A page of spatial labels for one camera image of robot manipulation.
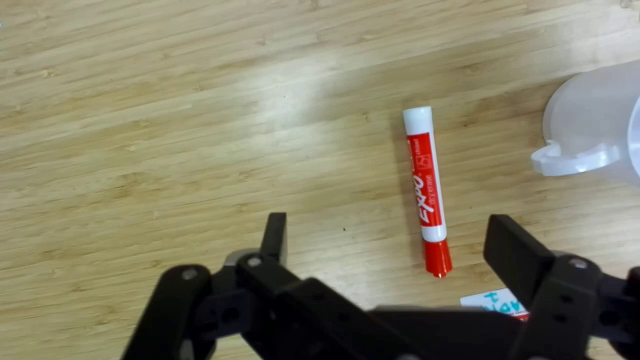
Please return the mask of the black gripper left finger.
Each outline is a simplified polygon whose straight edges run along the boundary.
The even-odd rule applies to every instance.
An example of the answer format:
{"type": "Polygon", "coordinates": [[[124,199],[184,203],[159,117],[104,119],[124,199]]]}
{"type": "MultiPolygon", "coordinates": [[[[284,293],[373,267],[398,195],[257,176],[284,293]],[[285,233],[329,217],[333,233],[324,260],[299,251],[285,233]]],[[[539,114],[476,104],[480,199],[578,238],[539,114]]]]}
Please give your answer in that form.
{"type": "Polygon", "coordinates": [[[284,247],[285,247],[285,223],[287,216],[284,212],[272,212],[266,219],[266,228],[259,242],[259,253],[282,262],[284,260],[284,247]]]}

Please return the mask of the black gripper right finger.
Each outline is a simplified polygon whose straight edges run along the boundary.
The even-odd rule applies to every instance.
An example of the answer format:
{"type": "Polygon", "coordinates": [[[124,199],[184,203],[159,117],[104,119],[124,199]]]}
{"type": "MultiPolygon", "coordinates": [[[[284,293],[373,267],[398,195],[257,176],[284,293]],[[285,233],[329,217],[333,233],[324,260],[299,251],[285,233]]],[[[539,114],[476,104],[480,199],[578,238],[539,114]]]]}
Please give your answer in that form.
{"type": "Polygon", "coordinates": [[[520,303],[532,308],[556,255],[507,214],[491,214],[483,238],[483,260],[520,303]]]}

